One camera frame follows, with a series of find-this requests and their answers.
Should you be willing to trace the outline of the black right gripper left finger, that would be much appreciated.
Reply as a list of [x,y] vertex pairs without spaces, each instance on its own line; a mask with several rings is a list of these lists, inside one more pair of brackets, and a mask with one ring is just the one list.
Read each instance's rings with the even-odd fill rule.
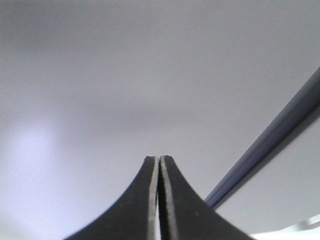
[[159,158],[147,156],[120,198],[68,240],[154,240]]

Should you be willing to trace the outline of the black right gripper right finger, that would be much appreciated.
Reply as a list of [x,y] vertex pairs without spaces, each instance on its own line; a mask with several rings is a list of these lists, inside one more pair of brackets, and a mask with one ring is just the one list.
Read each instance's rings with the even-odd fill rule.
[[212,210],[169,155],[159,162],[159,221],[163,240],[250,240]]

